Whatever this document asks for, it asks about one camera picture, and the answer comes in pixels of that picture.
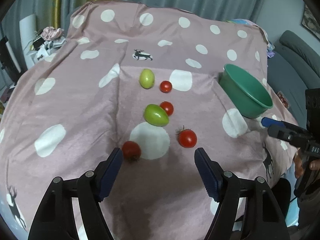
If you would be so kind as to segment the right forearm grey sleeve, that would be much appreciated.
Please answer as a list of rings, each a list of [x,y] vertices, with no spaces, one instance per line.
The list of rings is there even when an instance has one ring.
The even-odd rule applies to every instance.
[[[319,213],[319,188],[311,194],[305,194],[298,199],[300,229],[309,226]]]

